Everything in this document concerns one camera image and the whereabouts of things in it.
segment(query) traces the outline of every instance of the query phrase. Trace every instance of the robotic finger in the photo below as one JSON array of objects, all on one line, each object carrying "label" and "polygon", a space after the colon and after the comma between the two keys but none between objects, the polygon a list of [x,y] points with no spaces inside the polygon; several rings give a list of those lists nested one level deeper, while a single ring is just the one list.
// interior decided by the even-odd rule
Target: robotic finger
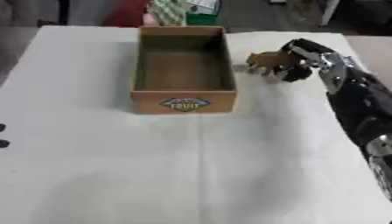
[{"label": "robotic finger", "polygon": [[257,60],[252,54],[248,64],[268,56],[262,64],[282,81],[305,80],[311,68],[318,69],[340,126],[392,201],[392,92],[350,57],[307,39],[293,39],[278,52],[259,55],[264,57]]}]

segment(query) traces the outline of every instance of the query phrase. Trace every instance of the cardboard box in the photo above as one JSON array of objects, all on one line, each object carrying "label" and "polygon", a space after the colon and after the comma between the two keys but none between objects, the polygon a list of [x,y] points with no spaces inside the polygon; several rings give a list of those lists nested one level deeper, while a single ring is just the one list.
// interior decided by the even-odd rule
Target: cardboard box
[{"label": "cardboard box", "polygon": [[135,113],[232,110],[237,89],[221,27],[142,27],[138,51]]}]

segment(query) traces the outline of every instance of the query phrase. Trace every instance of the green object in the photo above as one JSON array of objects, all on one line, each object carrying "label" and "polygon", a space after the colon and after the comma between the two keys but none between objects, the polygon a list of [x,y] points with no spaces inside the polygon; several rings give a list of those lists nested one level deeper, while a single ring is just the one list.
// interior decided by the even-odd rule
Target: green object
[{"label": "green object", "polygon": [[216,15],[186,13],[187,25],[216,25]]},{"label": "green object", "polygon": [[150,0],[147,10],[161,25],[183,25],[186,19],[179,0]]}]

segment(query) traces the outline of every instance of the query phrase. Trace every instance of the label on box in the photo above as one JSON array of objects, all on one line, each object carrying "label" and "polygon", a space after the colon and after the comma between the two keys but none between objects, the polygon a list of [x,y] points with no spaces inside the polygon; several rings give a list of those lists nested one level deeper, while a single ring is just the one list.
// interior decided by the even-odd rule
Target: label on box
[{"label": "label on box", "polygon": [[208,106],[209,104],[209,101],[200,98],[171,98],[160,103],[160,105],[164,107],[175,109],[181,112],[189,112]]}]

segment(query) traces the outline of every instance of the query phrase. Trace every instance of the white paper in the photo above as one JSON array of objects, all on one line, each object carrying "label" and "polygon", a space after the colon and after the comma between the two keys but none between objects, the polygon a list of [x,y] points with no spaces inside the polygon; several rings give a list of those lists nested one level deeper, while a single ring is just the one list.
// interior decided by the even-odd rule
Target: white paper
[{"label": "white paper", "polygon": [[[229,34],[234,64],[328,33]],[[237,73],[225,115],[133,115],[137,30],[43,28],[0,88],[0,223],[387,224],[384,198],[316,75]]]}]

